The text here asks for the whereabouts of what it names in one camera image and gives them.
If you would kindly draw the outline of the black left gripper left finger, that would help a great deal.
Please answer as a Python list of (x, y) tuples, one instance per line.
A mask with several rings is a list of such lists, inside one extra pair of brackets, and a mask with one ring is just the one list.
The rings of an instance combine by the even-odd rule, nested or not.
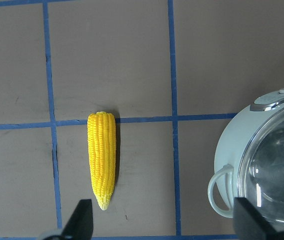
[(43, 232), (38, 240), (90, 240), (93, 235), (92, 200), (81, 199), (63, 229)]

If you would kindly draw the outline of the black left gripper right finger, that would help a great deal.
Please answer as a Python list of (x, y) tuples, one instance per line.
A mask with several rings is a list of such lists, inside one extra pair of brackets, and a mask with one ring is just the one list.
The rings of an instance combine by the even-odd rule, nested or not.
[(284, 240), (284, 229), (274, 228), (244, 197), (234, 198), (233, 228), (240, 240)]

